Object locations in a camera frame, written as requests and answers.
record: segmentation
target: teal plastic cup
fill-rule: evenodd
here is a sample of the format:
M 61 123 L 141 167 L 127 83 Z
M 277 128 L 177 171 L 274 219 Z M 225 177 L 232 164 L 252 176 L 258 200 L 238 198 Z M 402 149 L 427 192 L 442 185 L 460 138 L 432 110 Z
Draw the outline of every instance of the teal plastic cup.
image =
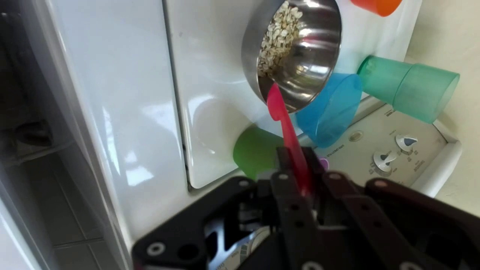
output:
M 433 123 L 460 75 L 424 65 L 367 57 L 358 69 L 364 92 L 414 119 Z
M 297 111 L 297 126 L 316 147 L 330 147 L 354 120 L 361 90 L 361 78 L 357 74 L 331 74 L 312 104 Z

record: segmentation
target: white wall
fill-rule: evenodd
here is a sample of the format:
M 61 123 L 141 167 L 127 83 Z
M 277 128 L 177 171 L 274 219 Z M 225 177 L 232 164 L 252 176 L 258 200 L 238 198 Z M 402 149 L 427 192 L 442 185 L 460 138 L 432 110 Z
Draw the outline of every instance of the white wall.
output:
M 456 71 L 459 87 L 441 120 L 463 156 L 438 198 L 480 216 L 480 2 L 423 0 L 408 62 Z

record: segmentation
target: white surface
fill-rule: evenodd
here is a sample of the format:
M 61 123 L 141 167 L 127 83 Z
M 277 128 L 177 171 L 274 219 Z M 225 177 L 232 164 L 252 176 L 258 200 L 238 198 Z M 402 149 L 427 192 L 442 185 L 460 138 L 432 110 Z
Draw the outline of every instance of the white surface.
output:
M 16 224 L 18 221 L 15 222 L 13 219 L 12 210 L 18 212 L 18 209 L 21 209 L 21 206 L 18 206 L 19 201 L 13 201 L 10 198 L 13 195 L 15 195 L 15 191 L 9 189 L 6 174 L 0 167 L 0 266 L 1 269 L 18 269 L 18 270 L 37 269 L 39 270 L 40 264 L 36 261 L 28 243 L 21 234 L 19 231 L 21 225 Z
M 397 146 L 397 135 L 418 140 L 411 153 Z M 385 105 L 351 126 L 339 143 L 316 153 L 330 161 L 331 170 L 348 174 L 358 185 L 387 177 L 435 197 L 456 167 L 460 147 L 453 138 L 445 140 L 433 125 Z
M 189 180 L 195 189 L 237 168 L 231 155 L 234 143 L 252 122 L 271 126 L 265 105 L 247 86 L 240 54 L 258 3 L 175 0 L 166 5 Z M 403 0 L 388 18 L 349 0 L 337 3 L 343 23 L 337 72 L 355 72 L 369 54 L 405 57 L 420 0 Z
M 438 198 L 480 216 L 480 2 L 424 0 L 408 51 L 420 62 L 460 74 L 442 123 L 462 141 L 463 155 Z
M 31 3 L 60 77 L 55 99 L 93 171 L 84 194 L 120 231 L 117 249 L 129 248 L 190 201 L 162 2 Z
M 40 269 L 15 221 L 0 198 L 0 261 L 1 269 Z

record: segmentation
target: pink handle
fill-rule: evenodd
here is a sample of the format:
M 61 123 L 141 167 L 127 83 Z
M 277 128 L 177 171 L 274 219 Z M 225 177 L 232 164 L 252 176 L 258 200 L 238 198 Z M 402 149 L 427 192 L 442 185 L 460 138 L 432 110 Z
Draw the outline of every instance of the pink handle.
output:
M 310 174 L 306 164 L 306 159 L 303 156 L 303 152 L 300 149 L 294 126 L 291 125 L 289 116 L 286 113 L 283 98 L 280 93 L 280 89 L 277 84 L 273 84 L 270 87 L 268 96 L 267 96 L 267 107 L 270 111 L 270 116 L 273 120 L 280 120 L 282 123 L 282 134 L 283 134 L 283 143 L 285 147 L 291 153 L 292 165 L 294 165 L 294 174 L 298 180 L 298 188 L 301 195 L 306 195 L 310 189 Z

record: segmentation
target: blue plastic cup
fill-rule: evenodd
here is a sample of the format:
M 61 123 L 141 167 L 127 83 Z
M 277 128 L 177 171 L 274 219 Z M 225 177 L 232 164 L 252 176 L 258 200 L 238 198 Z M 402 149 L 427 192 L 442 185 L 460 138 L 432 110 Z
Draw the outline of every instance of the blue plastic cup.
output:
M 331 74 L 316 99 L 295 114 L 297 126 L 316 147 L 330 147 L 354 120 L 361 90 L 358 75 Z

